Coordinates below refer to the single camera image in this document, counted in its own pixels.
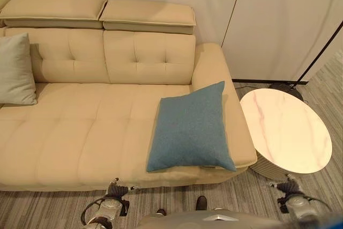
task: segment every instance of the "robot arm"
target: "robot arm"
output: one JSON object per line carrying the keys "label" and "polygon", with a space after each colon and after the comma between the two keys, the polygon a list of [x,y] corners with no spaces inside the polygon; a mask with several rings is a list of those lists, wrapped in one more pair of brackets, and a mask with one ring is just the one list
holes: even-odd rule
{"label": "robot arm", "polygon": [[[126,216],[128,214],[130,203],[123,200],[122,197],[127,194],[129,190],[134,190],[135,187],[128,188],[118,186],[118,180],[119,178],[116,178],[110,183],[104,197],[90,203],[82,212],[81,222],[84,226],[83,229],[115,229],[117,227],[118,217]],[[99,209],[89,222],[86,223],[85,213],[94,204],[99,205]]]}
{"label": "robot arm", "polygon": [[[321,200],[305,195],[295,178],[290,174],[287,174],[286,176],[288,177],[287,182],[270,183],[271,187],[275,187],[285,193],[284,197],[278,199],[281,212],[289,213],[293,221],[306,224],[310,223],[313,224],[313,226],[319,225],[318,211],[310,204],[310,201]],[[326,203],[324,204],[331,211],[330,207]]]}

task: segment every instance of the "round side table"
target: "round side table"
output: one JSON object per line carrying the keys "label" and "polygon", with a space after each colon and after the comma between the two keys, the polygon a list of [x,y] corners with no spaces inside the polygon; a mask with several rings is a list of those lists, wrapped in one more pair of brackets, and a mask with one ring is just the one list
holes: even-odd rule
{"label": "round side table", "polygon": [[273,180],[308,174],[330,161],[332,143],[320,117],[304,102],[282,91],[261,88],[246,94],[241,106],[258,161],[250,166]]}

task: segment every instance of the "throw pillow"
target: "throw pillow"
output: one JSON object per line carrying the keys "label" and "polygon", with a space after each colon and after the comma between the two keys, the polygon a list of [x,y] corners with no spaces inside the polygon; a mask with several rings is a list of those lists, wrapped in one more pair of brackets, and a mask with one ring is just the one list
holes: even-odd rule
{"label": "throw pillow", "polygon": [[0,103],[37,104],[28,34],[0,38]]}
{"label": "throw pillow", "polygon": [[174,166],[219,166],[236,171],[223,124],[224,82],[160,102],[147,172]]}

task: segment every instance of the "person's foot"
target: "person's foot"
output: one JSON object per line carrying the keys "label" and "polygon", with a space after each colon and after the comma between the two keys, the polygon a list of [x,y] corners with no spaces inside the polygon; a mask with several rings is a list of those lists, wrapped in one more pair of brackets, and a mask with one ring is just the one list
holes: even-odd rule
{"label": "person's foot", "polygon": [[207,199],[205,196],[198,197],[195,210],[207,210]]}
{"label": "person's foot", "polygon": [[156,213],[162,214],[162,215],[164,215],[164,216],[167,215],[167,213],[166,213],[166,211],[165,211],[164,209],[159,209]]}

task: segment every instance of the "table base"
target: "table base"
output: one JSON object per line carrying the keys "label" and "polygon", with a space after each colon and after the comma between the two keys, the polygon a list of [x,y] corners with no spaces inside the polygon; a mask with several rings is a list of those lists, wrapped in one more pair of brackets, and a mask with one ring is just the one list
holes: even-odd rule
{"label": "table base", "polygon": [[269,160],[265,159],[260,153],[256,151],[257,162],[250,166],[252,170],[256,173],[277,181],[285,181],[287,179],[286,174],[301,175],[299,173],[290,172],[277,165],[271,163]]}

